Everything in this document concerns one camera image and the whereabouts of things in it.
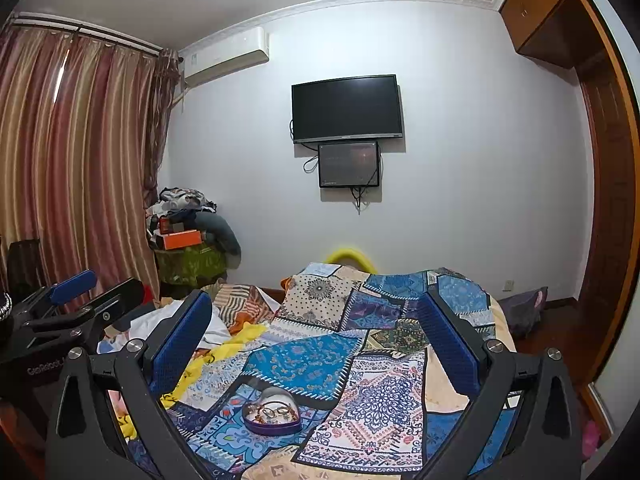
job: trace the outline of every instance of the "orange box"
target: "orange box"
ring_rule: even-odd
[[[181,247],[187,247],[190,245],[197,245],[202,243],[202,237],[200,231],[191,229],[190,231],[183,231],[181,233],[169,233],[167,235],[161,235],[164,240],[164,249],[179,249]]]

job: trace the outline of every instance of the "cable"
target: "cable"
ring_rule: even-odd
[[[291,140],[293,140],[293,119],[289,121],[289,135],[291,135]],[[313,146],[309,146],[304,142],[300,142],[300,144],[302,144],[306,149],[311,150],[312,152],[318,152],[318,149],[314,148]]]
[[[358,191],[358,196],[353,192],[354,190]],[[360,203],[362,202],[362,188],[361,187],[353,187],[350,186],[349,191],[351,191],[351,196],[355,200],[356,209],[358,211],[358,215],[360,214]]]
[[[382,181],[382,170],[383,169],[384,169],[384,167],[383,167],[383,164],[382,164],[382,153],[378,152],[378,167],[373,171],[373,173],[369,177],[369,180],[367,180],[367,183],[365,184],[365,186],[364,187],[363,186],[357,186],[357,187],[350,187],[349,188],[349,190],[351,191],[351,196],[353,196],[353,199],[355,200],[355,206],[356,206],[356,209],[358,210],[358,215],[361,212],[362,197],[367,192],[367,189],[369,189],[369,184],[371,184],[371,181],[376,176],[376,173],[379,173],[380,177],[378,179],[378,185],[380,185],[380,181]],[[357,196],[353,192],[354,190],[358,191],[358,195]]]
[[[311,161],[313,161],[313,160],[314,160],[316,163],[313,165],[313,167],[312,167],[310,170],[308,170],[308,169],[306,168],[306,165],[307,165],[308,163],[310,163]],[[306,162],[302,165],[302,169],[303,169],[303,170],[305,170],[305,173],[306,173],[306,174],[313,173],[313,172],[316,170],[316,168],[318,167],[318,161],[319,161],[318,156],[317,156],[317,155],[314,155],[314,156],[312,156],[308,161],[306,161]]]

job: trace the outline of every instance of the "wooden door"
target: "wooden door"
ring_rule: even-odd
[[[591,247],[578,300],[582,322],[572,335],[576,352],[567,356],[574,381],[583,383],[624,316],[623,286],[636,268],[636,180],[631,126],[609,57],[603,50],[577,71],[590,120],[595,180]]]

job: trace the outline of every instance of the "television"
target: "television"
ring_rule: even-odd
[[[376,187],[380,185],[380,149],[371,142],[318,144],[320,187]]]
[[[395,75],[291,86],[293,142],[402,137]]]

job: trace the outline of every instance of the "bed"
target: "bed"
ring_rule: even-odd
[[[498,303],[449,269],[376,275],[310,264],[284,284],[284,301],[275,306],[254,286],[218,292],[214,304],[236,335],[194,359],[162,400],[212,478],[383,480],[420,470],[468,403],[417,322],[416,300],[428,285],[437,284],[483,338],[514,351]],[[242,320],[249,321],[244,328]],[[268,386],[296,399],[299,432],[261,436],[246,428],[242,406]],[[500,451],[519,399],[518,392],[506,399],[472,473]],[[143,443],[129,436],[136,463],[155,472]]]

